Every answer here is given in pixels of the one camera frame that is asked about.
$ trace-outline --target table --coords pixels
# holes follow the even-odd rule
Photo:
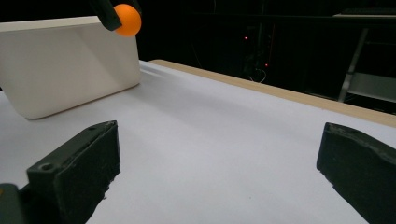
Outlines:
[[[23,187],[36,161],[116,120],[121,173],[88,223],[366,223],[316,169],[322,130],[339,123],[396,147],[395,116],[161,60],[140,66],[139,85],[44,119],[0,93],[0,183]]]

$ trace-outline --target orange ball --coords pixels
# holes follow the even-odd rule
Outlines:
[[[120,18],[122,26],[115,31],[122,36],[136,35],[142,26],[142,19],[139,12],[134,7],[127,4],[119,4],[114,7]]]

